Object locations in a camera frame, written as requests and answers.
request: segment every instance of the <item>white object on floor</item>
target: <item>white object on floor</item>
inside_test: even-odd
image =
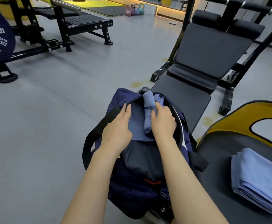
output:
[[[149,14],[149,15],[155,15],[157,11],[157,6],[156,5],[150,5],[145,3],[144,5],[144,13]]]
[[[177,22],[175,21],[169,21],[170,24],[177,25]]]

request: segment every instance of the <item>person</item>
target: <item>person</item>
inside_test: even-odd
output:
[[[159,148],[169,190],[174,224],[227,224],[227,220],[204,190],[181,154],[173,133],[176,122],[167,106],[156,102],[151,127]],[[132,139],[128,129],[131,105],[124,104],[102,134],[100,148],[67,208],[61,224],[103,224],[111,172],[116,159]]]

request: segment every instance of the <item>hand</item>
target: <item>hand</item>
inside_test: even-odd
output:
[[[131,105],[123,105],[117,117],[104,128],[100,148],[111,152],[116,158],[128,146],[132,133],[128,129],[131,117]]]
[[[154,110],[151,112],[151,129],[156,140],[171,139],[176,128],[175,118],[172,116],[167,106],[162,107],[155,102],[158,114]]]

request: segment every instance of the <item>green kettlebell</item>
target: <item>green kettlebell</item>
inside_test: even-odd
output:
[[[140,10],[140,15],[144,15],[144,4],[143,3],[139,4],[139,10]]]

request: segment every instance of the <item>bag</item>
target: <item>bag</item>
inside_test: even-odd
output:
[[[154,138],[144,138],[143,94],[123,88],[116,91],[106,116],[86,137],[82,157],[86,170],[92,154],[101,145],[101,136],[105,126],[115,119],[124,103],[131,104],[129,130],[133,137],[115,162],[110,179],[108,199],[128,217],[139,219],[149,210],[170,206],[159,149]],[[196,148],[196,141],[188,132],[183,113],[165,96],[164,105],[170,108],[177,123],[173,138],[185,160],[192,170],[204,171],[208,162],[193,152]]]

